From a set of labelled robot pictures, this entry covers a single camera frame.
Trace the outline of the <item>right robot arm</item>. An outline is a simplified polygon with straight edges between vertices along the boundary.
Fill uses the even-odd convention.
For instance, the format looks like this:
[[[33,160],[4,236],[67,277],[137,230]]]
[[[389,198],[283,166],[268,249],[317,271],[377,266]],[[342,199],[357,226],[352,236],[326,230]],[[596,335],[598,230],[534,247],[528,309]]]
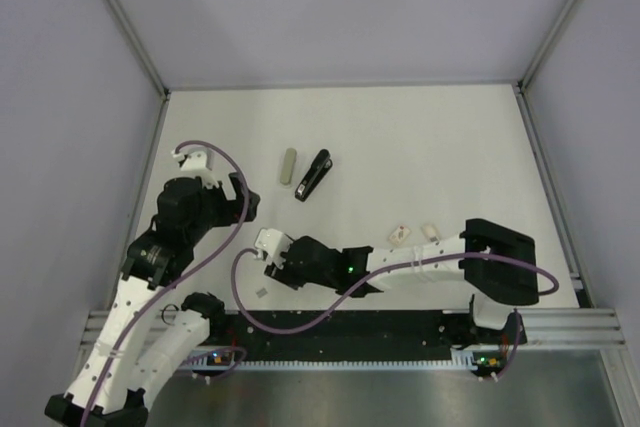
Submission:
[[[267,277],[293,290],[325,287],[340,300],[408,286],[469,286],[466,327],[481,343],[502,332],[514,308],[541,297],[534,240],[481,218],[467,220],[453,237],[412,247],[336,249],[272,228],[261,229],[254,245]]]

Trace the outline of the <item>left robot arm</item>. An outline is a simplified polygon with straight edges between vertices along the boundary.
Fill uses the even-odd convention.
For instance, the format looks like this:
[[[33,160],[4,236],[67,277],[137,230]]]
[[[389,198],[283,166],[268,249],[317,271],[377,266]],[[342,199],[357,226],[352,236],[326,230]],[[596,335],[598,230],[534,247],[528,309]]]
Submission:
[[[94,347],[65,392],[52,395],[45,414],[62,426],[143,426],[167,381],[196,346],[226,334],[224,304],[194,292],[176,320],[144,345],[162,297],[191,269],[196,245],[212,229],[238,229],[257,215],[260,197],[240,172],[228,198],[206,168],[167,181],[149,228],[128,248],[116,296]]]

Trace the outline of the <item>black stapler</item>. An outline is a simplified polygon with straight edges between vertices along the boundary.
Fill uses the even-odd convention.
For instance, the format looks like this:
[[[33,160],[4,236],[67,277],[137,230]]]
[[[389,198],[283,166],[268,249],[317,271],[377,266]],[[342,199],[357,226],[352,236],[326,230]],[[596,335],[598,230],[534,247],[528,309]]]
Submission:
[[[305,202],[333,167],[333,160],[327,149],[321,149],[294,192],[294,198]]]

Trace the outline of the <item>beige green stapler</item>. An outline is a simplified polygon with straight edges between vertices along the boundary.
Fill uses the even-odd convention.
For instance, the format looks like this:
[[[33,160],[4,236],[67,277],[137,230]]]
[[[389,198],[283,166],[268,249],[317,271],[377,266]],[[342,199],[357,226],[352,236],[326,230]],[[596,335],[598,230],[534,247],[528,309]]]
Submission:
[[[295,148],[287,148],[281,162],[281,169],[279,173],[279,183],[282,186],[289,186],[291,184],[296,159],[297,150]]]

